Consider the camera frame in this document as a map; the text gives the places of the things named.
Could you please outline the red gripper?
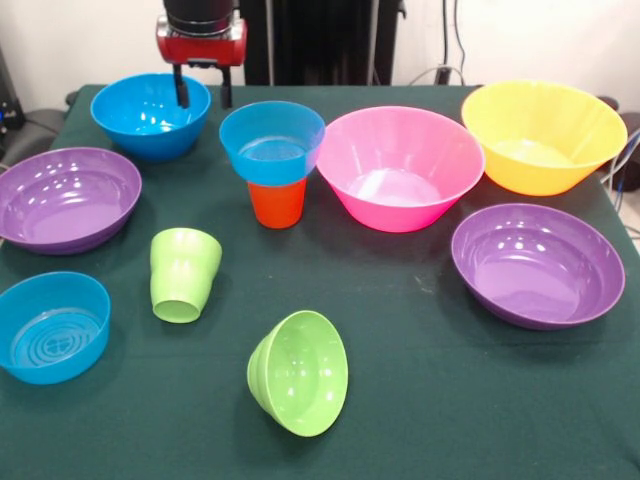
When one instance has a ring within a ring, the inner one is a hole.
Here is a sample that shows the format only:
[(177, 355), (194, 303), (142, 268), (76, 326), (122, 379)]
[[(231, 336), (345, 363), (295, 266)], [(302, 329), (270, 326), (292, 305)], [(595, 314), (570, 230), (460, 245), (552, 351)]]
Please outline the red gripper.
[(232, 80), (231, 68), (241, 66), (246, 58), (247, 25), (244, 19), (235, 15), (230, 27), (213, 36), (193, 36), (174, 29), (166, 15), (156, 22), (156, 43), (161, 57), (173, 64), (173, 79), (178, 105), (190, 106), (188, 87), (182, 75), (182, 65), (210, 65), (220, 68), (222, 84), (220, 102), (223, 109), (231, 109)]

